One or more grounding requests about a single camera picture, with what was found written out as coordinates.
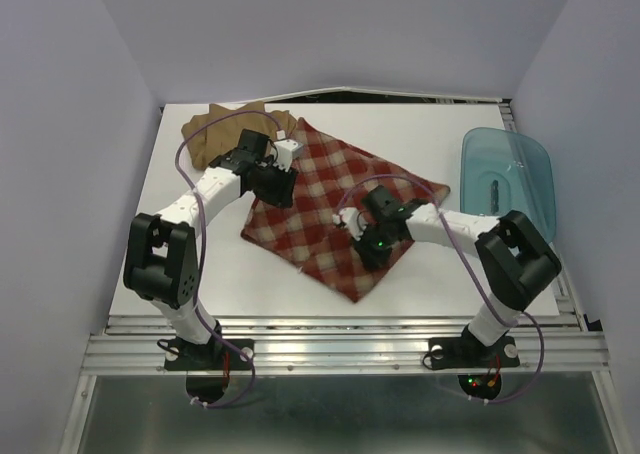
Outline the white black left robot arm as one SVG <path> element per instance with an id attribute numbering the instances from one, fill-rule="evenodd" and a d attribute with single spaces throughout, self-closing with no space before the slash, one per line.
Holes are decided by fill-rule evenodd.
<path id="1" fill-rule="evenodd" d="M 274 141 L 245 129 L 237 146 L 217 156 L 185 194 L 155 214 L 139 213 L 132 220 L 123 282 L 174 329 L 174 338 L 158 343 L 167 369 L 213 369 L 231 351 L 219 322 L 199 299 L 206 228 L 247 192 L 273 207 L 292 207 L 293 162 L 302 150 L 295 140 Z"/>

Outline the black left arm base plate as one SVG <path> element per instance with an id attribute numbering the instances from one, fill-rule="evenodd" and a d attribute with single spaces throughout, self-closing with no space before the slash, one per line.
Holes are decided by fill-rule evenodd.
<path id="1" fill-rule="evenodd" d="M 156 345 L 164 352 L 164 369 L 170 372 L 250 370 L 246 360 L 214 338 L 198 345 L 174 337 L 159 339 Z"/>

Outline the red plaid skirt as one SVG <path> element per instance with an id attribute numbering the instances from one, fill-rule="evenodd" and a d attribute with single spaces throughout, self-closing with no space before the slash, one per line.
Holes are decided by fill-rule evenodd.
<path id="1" fill-rule="evenodd" d="M 241 237 L 285 261 L 325 287 L 357 303 L 389 272 L 367 271 L 352 247 L 347 231 L 333 223 L 344 194 L 366 180 L 345 203 L 363 210 L 367 190 L 382 185 L 403 202 L 428 199 L 441 202 L 450 187 L 410 171 L 345 141 L 325 134 L 305 119 L 297 120 L 289 137 L 305 146 L 294 162 L 298 170 L 293 206 L 278 209 L 256 200 Z"/>

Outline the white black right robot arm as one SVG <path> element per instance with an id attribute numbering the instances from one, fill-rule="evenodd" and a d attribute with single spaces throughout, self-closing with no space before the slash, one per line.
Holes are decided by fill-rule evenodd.
<path id="1" fill-rule="evenodd" d="M 423 357 L 431 370 L 482 367 L 493 359 L 518 365 L 504 349 L 509 330 L 532 302 L 561 273 L 562 265 L 532 221 L 512 210 L 502 217 L 479 216 L 440 208 L 426 199 L 403 202 L 378 186 L 362 200 L 371 219 L 354 207 L 334 217 L 350 234 L 352 245 L 368 271 L 389 263 L 403 241 L 453 249 L 463 266 L 479 260 L 484 275 L 473 275 L 482 306 L 457 337 L 432 338 Z"/>

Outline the tan brown skirt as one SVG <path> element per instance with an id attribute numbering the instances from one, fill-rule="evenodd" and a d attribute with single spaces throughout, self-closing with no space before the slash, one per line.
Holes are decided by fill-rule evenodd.
<path id="1" fill-rule="evenodd" d="M 181 128 L 184 139 L 198 134 L 188 143 L 192 167 L 203 171 L 217 156 L 237 146 L 244 129 L 268 135 L 277 140 L 277 132 L 290 134 L 297 119 L 288 110 L 267 111 L 264 102 L 251 102 L 237 109 L 210 104 L 206 114 L 194 115 Z"/>

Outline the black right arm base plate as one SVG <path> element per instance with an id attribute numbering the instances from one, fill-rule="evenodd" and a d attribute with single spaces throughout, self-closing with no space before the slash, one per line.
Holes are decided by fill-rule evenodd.
<path id="1" fill-rule="evenodd" d="M 482 369 L 498 361 L 500 367 L 520 366 L 515 340 L 503 336 L 487 347 L 473 337 L 435 337 L 428 340 L 422 365 L 429 370 Z"/>

